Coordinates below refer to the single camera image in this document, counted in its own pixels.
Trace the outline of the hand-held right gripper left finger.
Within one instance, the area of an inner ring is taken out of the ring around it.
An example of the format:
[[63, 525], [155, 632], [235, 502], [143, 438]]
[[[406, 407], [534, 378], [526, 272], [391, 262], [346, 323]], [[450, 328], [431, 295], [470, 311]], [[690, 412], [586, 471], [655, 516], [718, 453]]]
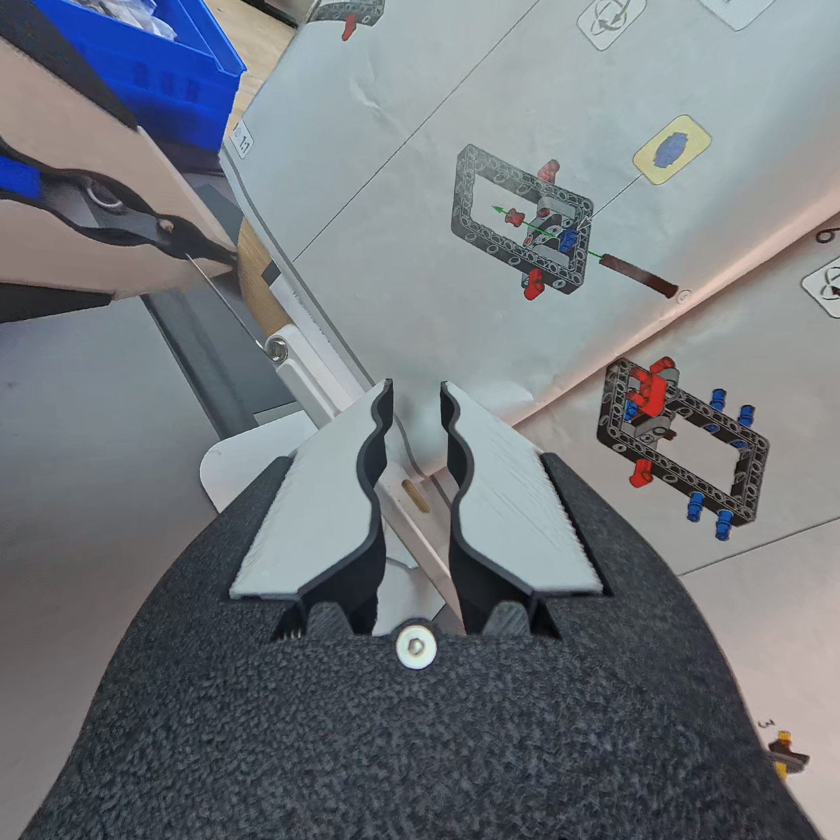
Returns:
[[338, 604], [372, 635], [385, 573], [375, 487], [387, 466], [393, 384], [384, 379], [297, 450], [229, 589], [234, 600], [290, 602], [299, 623]]

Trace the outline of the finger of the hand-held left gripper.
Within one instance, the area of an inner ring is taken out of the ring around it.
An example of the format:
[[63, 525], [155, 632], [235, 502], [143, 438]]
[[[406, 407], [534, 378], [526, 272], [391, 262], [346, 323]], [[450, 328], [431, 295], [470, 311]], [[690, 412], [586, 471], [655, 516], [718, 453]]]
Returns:
[[55, 178], [98, 182], [136, 213], [221, 237], [223, 227], [141, 126], [124, 126], [3, 41], [2, 156]]
[[136, 212], [87, 227], [52, 207], [2, 195], [2, 280], [117, 291], [121, 298], [167, 291], [235, 267], [236, 247], [217, 232], [221, 237], [206, 237], [182, 219]]

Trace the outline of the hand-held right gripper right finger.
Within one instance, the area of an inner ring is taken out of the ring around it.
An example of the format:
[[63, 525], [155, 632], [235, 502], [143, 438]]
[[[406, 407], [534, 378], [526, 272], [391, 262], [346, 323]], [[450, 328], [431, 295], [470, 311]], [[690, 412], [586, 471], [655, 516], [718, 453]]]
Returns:
[[468, 635], [558, 636], [557, 598], [604, 595], [604, 581], [545, 455], [451, 381], [440, 385], [450, 507], [448, 568]]

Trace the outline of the large instruction booklet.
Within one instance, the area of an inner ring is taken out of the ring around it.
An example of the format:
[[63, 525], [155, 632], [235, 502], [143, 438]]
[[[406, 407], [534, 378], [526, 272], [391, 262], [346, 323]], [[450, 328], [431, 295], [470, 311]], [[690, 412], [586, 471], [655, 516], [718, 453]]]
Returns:
[[346, 393], [556, 452], [695, 596], [838, 838], [838, 2], [320, 2], [223, 147]]

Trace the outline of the black desk strip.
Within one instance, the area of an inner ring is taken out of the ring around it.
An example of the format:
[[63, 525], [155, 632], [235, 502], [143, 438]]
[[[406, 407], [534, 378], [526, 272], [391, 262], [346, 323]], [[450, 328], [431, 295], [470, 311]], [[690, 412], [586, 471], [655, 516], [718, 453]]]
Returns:
[[185, 294], [168, 290], [141, 299], [219, 438], [257, 428], [254, 412]]

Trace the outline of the grey desk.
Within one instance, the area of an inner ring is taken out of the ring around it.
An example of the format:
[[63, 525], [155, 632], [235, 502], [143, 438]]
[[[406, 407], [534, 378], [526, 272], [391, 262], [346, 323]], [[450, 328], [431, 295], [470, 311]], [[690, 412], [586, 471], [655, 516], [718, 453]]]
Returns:
[[[207, 288], [184, 293], [255, 418], [290, 401]], [[2, 325], [1, 834], [67, 761], [115, 648], [216, 512], [219, 436], [140, 298]]]

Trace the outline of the clear bag of parts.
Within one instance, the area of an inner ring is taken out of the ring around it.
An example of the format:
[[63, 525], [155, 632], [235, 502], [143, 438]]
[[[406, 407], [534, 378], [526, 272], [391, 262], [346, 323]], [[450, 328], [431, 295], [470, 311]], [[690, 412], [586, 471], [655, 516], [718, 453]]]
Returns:
[[157, 16], [157, 5], [154, 1], [73, 1], [73, 3], [170, 42], [177, 39], [173, 27]]

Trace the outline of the white book stand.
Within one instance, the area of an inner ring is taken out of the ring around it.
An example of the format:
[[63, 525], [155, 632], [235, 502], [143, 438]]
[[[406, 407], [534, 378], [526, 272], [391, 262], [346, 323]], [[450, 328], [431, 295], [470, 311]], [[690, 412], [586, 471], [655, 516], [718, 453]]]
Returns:
[[[290, 455], [316, 429], [332, 421], [364, 393], [341, 380], [281, 306], [266, 280], [274, 268], [268, 250], [246, 217], [238, 229], [238, 284], [248, 312], [269, 335], [265, 348], [294, 406], [270, 413], [267, 422], [216, 444], [199, 469], [203, 488], [217, 512], [277, 457]], [[435, 479], [406, 472], [398, 426], [387, 438], [387, 463], [376, 491], [380, 496], [391, 564], [385, 575], [378, 632], [405, 617], [432, 618], [444, 632], [464, 635], [455, 587], [448, 572], [448, 499]]]

